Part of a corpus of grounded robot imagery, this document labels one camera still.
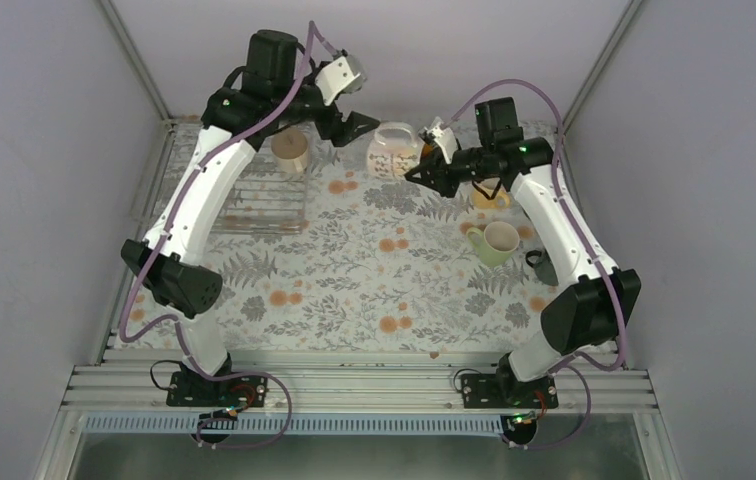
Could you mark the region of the white patterned cup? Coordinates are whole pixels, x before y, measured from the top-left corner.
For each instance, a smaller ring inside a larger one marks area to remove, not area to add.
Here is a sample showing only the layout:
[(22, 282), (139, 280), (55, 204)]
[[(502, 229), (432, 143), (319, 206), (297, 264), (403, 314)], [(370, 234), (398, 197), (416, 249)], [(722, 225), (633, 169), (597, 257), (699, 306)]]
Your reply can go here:
[(404, 180), (419, 164), (422, 140), (403, 122), (384, 122), (375, 130), (366, 153), (367, 172), (382, 180)]

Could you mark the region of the dark grey-green mug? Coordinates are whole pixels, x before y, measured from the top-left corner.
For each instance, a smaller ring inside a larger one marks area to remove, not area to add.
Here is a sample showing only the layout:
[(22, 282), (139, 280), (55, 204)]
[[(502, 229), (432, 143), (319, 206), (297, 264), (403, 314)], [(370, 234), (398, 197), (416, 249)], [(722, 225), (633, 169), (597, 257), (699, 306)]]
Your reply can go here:
[(545, 250), (531, 250), (525, 254), (524, 260), (541, 283), (548, 286), (559, 285), (554, 265)]

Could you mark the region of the yellow mug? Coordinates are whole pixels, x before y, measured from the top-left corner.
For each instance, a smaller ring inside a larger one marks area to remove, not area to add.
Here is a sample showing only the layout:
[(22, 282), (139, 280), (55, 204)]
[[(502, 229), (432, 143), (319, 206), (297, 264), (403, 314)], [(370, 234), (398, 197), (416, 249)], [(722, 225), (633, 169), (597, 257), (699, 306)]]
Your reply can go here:
[(505, 191), (498, 178), (473, 183), (471, 197), (473, 206), (478, 209), (504, 210), (512, 202), (511, 196)]

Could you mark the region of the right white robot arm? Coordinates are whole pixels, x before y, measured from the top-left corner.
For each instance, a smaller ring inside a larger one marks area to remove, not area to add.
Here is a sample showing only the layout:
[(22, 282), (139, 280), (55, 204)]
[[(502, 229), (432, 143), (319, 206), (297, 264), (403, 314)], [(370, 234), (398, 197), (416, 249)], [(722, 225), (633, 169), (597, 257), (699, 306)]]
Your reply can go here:
[(558, 296), (540, 316), (540, 331), (502, 357), (495, 391), (509, 407), (519, 407), (534, 393), (534, 382), (587, 358), (585, 349), (614, 340), (626, 348), (626, 325), (641, 289), (635, 270), (624, 270), (592, 234), (563, 181), (552, 145), (527, 138), (514, 102), (505, 97), (478, 103), (475, 118), (479, 146), (462, 148), (441, 120), (422, 129), (428, 146), (406, 180), (443, 197), (460, 185), (494, 179), (523, 209), (538, 233)]

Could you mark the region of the light green cup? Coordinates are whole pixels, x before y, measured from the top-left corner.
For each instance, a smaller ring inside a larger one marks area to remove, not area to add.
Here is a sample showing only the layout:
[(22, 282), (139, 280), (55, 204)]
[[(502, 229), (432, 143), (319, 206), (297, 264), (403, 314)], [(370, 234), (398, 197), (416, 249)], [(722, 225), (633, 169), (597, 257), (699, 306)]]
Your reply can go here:
[(487, 267), (497, 267), (510, 259), (520, 244), (520, 236), (511, 224), (495, 221), (483, 229), (470, 227), (466, 238), (477, 257)]

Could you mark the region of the beige brown mug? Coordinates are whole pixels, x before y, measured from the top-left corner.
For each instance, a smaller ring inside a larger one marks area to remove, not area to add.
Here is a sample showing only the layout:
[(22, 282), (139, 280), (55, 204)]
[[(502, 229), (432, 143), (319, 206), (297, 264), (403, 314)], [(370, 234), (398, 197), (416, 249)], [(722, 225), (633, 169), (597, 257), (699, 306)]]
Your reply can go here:
[(295, 127), (276, 133), (271, 140), (271, 151), (278, 169), (286, 174), (303, 174), (309, 164), (309, 141)]

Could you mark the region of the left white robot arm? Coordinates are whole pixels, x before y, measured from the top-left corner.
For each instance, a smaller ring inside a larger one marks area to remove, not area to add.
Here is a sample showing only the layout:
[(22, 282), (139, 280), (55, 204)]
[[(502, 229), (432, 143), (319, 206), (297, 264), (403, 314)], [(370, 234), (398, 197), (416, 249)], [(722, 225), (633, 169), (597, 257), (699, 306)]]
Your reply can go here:
[(142, 239), (122, 246), (135, 279), (119, 339), (133, 343), (172, 323), (183, 369), (195, 375), (192, 390), (206, 404), (224, 402), (233, 382), (219, 328), (204, 317), (223, 287), (221, 275), (201, 261), (215, 220), (267, 138), (310, 122), (321, 139), (342, 147), (374, 130), (377, 119), (344, 115), (336, 105), (366, 80), (362, 63), (333, 47), (314, 24), (304, 41), (276, 30), (254, 33), (244, 64), (208, 98), (193, 155), (164, 211)]

